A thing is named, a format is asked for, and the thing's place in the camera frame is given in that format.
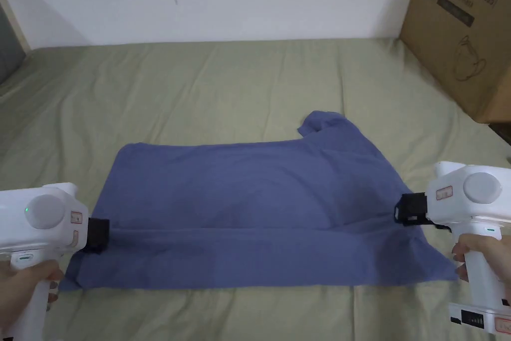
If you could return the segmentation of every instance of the red label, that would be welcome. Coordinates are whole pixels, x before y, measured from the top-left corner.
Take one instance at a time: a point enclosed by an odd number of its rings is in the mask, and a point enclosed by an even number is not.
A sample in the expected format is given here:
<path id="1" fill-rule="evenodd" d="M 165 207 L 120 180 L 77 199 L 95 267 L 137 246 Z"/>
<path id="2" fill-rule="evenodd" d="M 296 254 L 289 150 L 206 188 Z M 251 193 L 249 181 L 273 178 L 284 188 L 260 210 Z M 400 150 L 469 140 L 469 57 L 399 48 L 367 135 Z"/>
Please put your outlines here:
<path id="1" fill-rule="evenodd" d="M 443 200 L 444 198 L 452 197 L 452 187 L 445 187 L 436 191 L 436 199 Z"/>
<path id="2" fill-rule="evenodd" d="M 83 215 L 80 212 L 71 212 L 71 224 L 81 224 Z"/>
<path id="3" fill-rule="evenodd" d="M 495 317 L 495 330 L 500 333 L 511 335 L 511 320 Z"/>

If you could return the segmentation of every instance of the finger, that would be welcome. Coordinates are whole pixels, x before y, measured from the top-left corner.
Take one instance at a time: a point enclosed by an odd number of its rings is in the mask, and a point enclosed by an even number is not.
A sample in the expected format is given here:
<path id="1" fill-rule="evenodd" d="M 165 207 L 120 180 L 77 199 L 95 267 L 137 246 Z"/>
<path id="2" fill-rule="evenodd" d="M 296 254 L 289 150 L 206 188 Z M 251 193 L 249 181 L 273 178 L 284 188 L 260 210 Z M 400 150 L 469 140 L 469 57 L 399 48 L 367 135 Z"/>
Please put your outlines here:
<path id="1" fill-rule="evenodd" d="M 463 264 L 459 268 L 456 268 L 456 273 L 460 276 L 463 281 L 469 281 L 469 274 L 467 272 L 467 265 Z"/>
<path id="2" fill-rule="evenodd" d="M 51 304 L 52 302 L 55 302 L 59 299 L 59 296 L 53 293 L 50 293 L 48 295 L 48 304 Z"/>
<path id="3" fill-rule="evenodd" d="M 457 262 L 465 262 L 465 255 L 454 255 L 453 259 Z"/>
<path id="4" fill-rule="evenodd" d="M 46 277 L 47 280 L 52 281 L 60 281 L 64 278 L 64 272 L 58 269 L 57 271 L 53 272 L 51 275 Z"/>
<path id="5" fill-rule="evenodd" d="M 505 243 L 506 247 L 511 247 L 511 236 L 505 235 L 501 241 Z"/>
<path id="6" fill-rule="evenodd" d="M 19 278 L 27 279 L 32 284 L 47 280 L 50 277 L 59 277 L 59 264 L 56 260 L 43 261 L 37 265 L 23 269 L 16 275 Z"/>
<path id="7" fill-rule="evenodd" d="M 458 238 L 458 242 L 453 247 L 453 253 L 465 254 L 470 251 L 484 252 L 491 243 L 498 240 L 491 236 L 474 235 L 472 233 L 464 233 Z"/>

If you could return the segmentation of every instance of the t-shirt sleeve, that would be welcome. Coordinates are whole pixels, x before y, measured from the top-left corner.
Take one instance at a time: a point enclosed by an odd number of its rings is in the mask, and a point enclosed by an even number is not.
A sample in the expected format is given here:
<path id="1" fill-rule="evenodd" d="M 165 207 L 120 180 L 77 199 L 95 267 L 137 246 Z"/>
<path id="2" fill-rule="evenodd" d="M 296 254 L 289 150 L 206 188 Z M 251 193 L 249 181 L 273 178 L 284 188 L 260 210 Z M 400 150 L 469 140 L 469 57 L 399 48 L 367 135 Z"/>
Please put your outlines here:
<path id="1" fill-rule="evenodd" d="M 298 132 L 306 142 L 321 149 L 383 157 L 353 123 L 337 112 L 311 112 Z"/>

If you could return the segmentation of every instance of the gripper handle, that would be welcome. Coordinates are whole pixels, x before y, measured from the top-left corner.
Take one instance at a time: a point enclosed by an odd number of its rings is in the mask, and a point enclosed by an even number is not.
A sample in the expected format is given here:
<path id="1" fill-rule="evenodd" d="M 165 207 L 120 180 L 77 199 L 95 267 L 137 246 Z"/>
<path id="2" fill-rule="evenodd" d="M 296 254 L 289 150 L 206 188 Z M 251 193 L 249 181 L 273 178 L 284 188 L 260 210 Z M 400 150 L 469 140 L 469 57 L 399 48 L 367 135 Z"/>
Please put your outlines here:
<path id="1" fill-rule="evenodd" d="M 502 239 L 500 227 L 488 223 L 467 222 L 455 224 L 451 227 L 451 230 L 455 242 L 464 233 L 491 236 L 497 240 Z M 484 255 L 481 252 L 468 252 L 465 254 L 465 263 L 469 276 L 472 304 L 499 312 L 511 312 L 511 308 L 506 301 L 504 283 L 495 275 Z"/>
<path id="2" fill-rule="evenodd" d="M 11 267 L 21 270 L 55 258 L 45 250 L 14 252 L 11 255 Z M 16 323 L 2 335 L 4 338 L 12 337 L 13 341 L 42 341 L 49 283 L 50 281 L 41 281 L 36 285 L 30 302 Z"/>

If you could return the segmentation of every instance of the bed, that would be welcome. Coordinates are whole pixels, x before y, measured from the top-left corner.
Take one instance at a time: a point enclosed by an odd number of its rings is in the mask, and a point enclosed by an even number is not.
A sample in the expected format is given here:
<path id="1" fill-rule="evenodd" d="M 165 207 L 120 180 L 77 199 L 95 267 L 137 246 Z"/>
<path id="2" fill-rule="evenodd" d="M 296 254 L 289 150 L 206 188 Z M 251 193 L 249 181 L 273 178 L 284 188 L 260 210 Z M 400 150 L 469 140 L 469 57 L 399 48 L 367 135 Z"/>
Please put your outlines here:
<path id="1" fill-rule="evenodd" d="M 0 188 L 72 182 L 92 210 L 127 143 L 294 139 L 315 109 L 346 115 L 414 191 L 441 159 L 510 166 L 511 147 L 465 115 L 398 40 L 157 43 L 31 52 L 0 86 Z M 449 257 L 449 233 L 424 231 Z M 458 282 L 100 289 L 62 294 L 45 332 L 70 341 L 486 340 L 449 322 L 448 302 L 468 298 Z"/>

